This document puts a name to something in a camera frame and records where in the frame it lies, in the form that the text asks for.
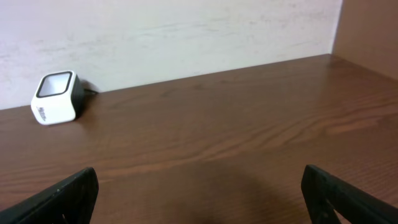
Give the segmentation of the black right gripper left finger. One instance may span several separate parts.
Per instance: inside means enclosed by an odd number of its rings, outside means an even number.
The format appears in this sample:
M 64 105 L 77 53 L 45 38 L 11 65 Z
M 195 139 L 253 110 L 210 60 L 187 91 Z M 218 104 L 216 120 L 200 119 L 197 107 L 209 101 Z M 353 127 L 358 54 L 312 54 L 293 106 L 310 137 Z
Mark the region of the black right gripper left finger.
M 98 192 L 96 172 L 87 167 L 1 211 L 1 223 L 87 224 Z

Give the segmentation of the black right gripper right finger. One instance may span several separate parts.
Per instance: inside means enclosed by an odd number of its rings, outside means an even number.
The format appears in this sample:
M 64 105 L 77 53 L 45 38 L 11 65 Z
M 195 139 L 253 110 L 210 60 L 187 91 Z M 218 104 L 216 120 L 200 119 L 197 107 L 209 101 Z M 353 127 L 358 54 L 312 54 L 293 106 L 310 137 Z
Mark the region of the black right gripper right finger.
M 312 223 L 397 223 L 397 208 L 314 165 L 305 166 L 301 190 Z

